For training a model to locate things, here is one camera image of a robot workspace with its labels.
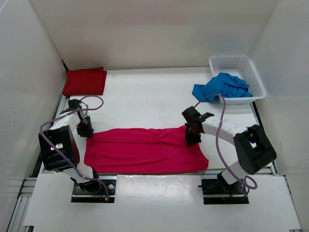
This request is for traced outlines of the pink t-shirt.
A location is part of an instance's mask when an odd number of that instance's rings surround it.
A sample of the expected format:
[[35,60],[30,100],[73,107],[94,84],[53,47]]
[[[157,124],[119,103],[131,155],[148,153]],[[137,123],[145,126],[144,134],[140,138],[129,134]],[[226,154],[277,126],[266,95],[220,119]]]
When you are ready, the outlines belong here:
[[198,144],[186,145],[185,126],[94,133],[86,141],[84,163],[111,174],[199,172],[209,166]]

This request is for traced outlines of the red t-shirt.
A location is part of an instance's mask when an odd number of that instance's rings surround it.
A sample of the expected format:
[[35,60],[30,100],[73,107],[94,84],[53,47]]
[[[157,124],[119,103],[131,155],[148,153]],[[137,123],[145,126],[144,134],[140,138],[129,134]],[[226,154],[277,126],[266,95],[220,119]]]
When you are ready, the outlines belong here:
[[107,72],[103,67],[66,71],[64,96],[103,95]]

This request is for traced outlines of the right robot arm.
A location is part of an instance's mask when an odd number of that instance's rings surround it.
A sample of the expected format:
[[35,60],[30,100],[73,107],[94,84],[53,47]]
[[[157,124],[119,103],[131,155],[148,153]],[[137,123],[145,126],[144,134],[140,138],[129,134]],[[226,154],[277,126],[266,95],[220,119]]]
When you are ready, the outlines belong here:
[[[187,145],[201,143],[201,135],[215,136],[215,144],[225,170],[217,175],[217,188],[228,193],[236,182],[247,189],[257,189],[252,175],[265,168],[277,158],[277,153],[268,139],[264,129],[259,125],[243,127],[216,118],[212,113],[201,114],[193,106],[185,109],[182,116],[186,121],[185,142]],[[222,139],[234,146],[237,161],[228,165],[219,148]]]

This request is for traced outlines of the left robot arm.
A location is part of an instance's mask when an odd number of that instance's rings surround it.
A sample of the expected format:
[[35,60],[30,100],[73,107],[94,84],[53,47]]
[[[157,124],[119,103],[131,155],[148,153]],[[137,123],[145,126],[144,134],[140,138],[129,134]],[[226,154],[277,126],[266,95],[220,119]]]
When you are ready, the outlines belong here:
[[95,169],[84,164],[74,131],[81,138],[94,135],[88,105],[78,99],[68,101],[68,108],[60,113],[51,128],[40,130],[38,138],[44,167],[48,171],[65,173],[82,191],[97,194],[101,181]]

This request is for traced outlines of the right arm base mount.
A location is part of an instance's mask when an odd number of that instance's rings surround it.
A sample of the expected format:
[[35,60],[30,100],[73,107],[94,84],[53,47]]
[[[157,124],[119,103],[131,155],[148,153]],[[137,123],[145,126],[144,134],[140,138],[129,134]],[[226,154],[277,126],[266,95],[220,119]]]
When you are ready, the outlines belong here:
[[249,204],[246,188],[239,182],[225,186],[218,179],[202,179],[197,187],[202,189],[205,205]]

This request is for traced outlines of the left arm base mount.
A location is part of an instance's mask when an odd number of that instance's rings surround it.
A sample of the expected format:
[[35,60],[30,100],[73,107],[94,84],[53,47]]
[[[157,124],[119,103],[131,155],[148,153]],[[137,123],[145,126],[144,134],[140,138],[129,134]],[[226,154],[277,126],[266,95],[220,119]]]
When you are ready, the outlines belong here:
[[114,203],[117,184],[117,176],[100,176],[108,190],[106,197],[106,189],[98,181],[90,181],[83,184],[77,184],[74,181],[72,189],[72,203]]

